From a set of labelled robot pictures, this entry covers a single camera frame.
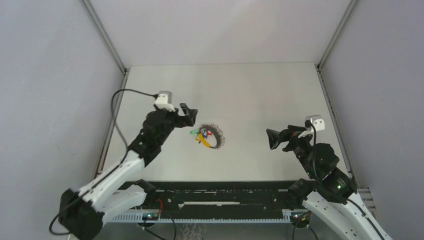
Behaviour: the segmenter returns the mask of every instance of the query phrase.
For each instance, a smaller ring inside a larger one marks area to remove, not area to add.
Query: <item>yellow object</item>
[[[209,148],[211,145],[203,138],[202,134],[199,133],[195,138],[196,141],[200,141],[205,147]]]

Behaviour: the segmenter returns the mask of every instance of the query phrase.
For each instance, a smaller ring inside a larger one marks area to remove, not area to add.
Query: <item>metal corner post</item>
[[[324,54],[321,57],[321,60],[319,61],[317,67],[318,67],[318,71],[321,71],[324,67],[324,64],[327,61],[327,58],[329,57],[331,51],[333,50],[333,47],[335,45],[335,43],[337,42],[337,40],[339,39],[342,31],[345,29],[346,27],[346,23],[348,22],[349,18],[351,17],[355,7],[358,5],[358,2],[360,0],[351,0],[349,5],[347,6],[346,11],[343,14],[343,17],[341,18],[333,36],[331,37],[331,40],[327,46],[327,48],[324,51]]]
[[[112,43],[111,38],[109,37],[108,33],[105,30],[105,27],[103,26],[102,22],[100,21],[99,16],[96,13],[96,10],[94,9],[93,5],[91,4],[90,0],[79,0],[82,7],[84,8],[85,12],[87,13],[88,18],[90,18],[91,22],[94,25],[94,28],[96,29],[97,33],[99,34],[101,40],[103,41],[104,45],[106,46],[107,50],[113,57],[113,59],[116,62],[116,65],[118,66],[119,70],[122,72],[122,74],[125,74],[126,69],[125,66],[114,46]]]

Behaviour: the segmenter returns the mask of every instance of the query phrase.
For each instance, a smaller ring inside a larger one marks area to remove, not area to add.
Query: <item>white wall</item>
[[[423,12],[422,0],[360,1],[323,72],[355,173],[399,240],[424,235]]]
[[[350,0],[91,0],[126,67],[318,64]]]
[[[49,223],[92,176],[121,73],[78,0],[2,1],[0,32],[1,239],[57,239]]]

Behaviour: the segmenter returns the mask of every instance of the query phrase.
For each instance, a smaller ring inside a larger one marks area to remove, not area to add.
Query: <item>green object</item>
[[[197,135],[199,133],[199,129],[194,129],[190,131],[190,134]]]

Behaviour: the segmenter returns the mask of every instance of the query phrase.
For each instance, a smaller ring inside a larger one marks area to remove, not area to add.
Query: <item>gray wall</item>
[[[360,185],[399,240],[424,238],[423,12],[360,1],[323,71]]]
[[[0,238],[64,240],[49,223],[93,174],[121,73],[78,0],[2,1],[0,33]]]

